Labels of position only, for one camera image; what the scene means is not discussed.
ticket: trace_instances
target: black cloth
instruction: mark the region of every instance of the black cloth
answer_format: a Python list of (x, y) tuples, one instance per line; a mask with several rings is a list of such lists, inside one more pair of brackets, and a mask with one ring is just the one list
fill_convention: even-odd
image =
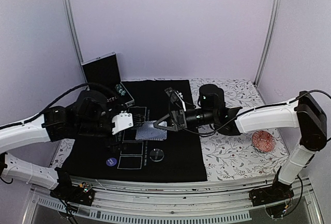
[[(184, 99), (193, 103), (188, 80), (125, 82), (124, 85), (135, 99), (135, 106), (147, 107), (146, 118), (150, 121), (168, 113), (169, 98), (164, 92), (168, 87), (182, 92)], [(79, 138), (62, 169), (70, 175), (104, 180), (152, 183), (207, 180), (199, 136), (185, 131), (168, 131), (166, 140), (143, 141), (142, 146), (142, 151), (135, 145), (121, 156), (120, 152), (115, 154), (106, 149), (102, 140)], [(164, 152), (160, 162), (149, 158), (150, 151), (155, 148)]]

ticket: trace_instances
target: blue poker chip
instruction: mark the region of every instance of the blue poker chip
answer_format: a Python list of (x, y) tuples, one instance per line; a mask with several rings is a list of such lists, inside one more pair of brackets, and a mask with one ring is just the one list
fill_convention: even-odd
[(106, 161), (107, 166), (115, 166), (117, 164), (117, 159), (116, 158), (109, 158)]

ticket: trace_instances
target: white wall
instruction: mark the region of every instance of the white wall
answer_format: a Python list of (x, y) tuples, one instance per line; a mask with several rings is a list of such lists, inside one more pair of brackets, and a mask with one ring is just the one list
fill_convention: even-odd
[(71, 0), (84, 61), (122, 78), (254, 79), (273, 0)]
[[(331, 93), (331, 0), (281, 0), (276, 29), (260, 85), (266, 102), (322, 89)], [(331, 101), (313, 94), (325, 110), (331, 135)], [(281, 131), (292, 149), (299, 130)], [(331, 144), (320, 151), (307, 168), (325, 223), (331, 223)]]
[[(39, 112), (82, 82), (62, 0), (0, 0), (0, 125)], [(47, 166), (54, 148), (36, 144), (11, 153)], [(22, 222), (29, 187), (0, 182), (0, 223)]]

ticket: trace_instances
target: red bowl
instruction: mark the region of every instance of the red bowl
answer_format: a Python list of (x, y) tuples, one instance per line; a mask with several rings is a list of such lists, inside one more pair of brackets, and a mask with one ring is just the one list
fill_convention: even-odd
[(254, 147), (263, 153), (271, 152), (276, 146), (275, 138), (266, 131), (253, 133), (252, 141)]

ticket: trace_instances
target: floral pattern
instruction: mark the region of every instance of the floral pattern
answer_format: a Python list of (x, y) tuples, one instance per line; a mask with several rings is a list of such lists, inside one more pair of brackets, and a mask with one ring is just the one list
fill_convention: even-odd
[[(247, 80), (229, 79), (189, 79), (193, 101), (197, 103), (199, 87), (203, 84), (216, 84), (224, 90), (227, 107), (258, 107), (263, 101), (254, 85)], [(207, 126), (199, 128), (208, 132)], [(201, 148), (209, 181), (237, 180), (275, 174), (288, 158), (288, 152), (277, 129), (266, 129), (275, 139), (276, 146), (269, 153), (261, 153), (252, 144), (252, 133), (241, 136), (215, 134), (201, 137)], [(61, 167), (69, 156), (74, 140), (64, 139), (52, 163)]]

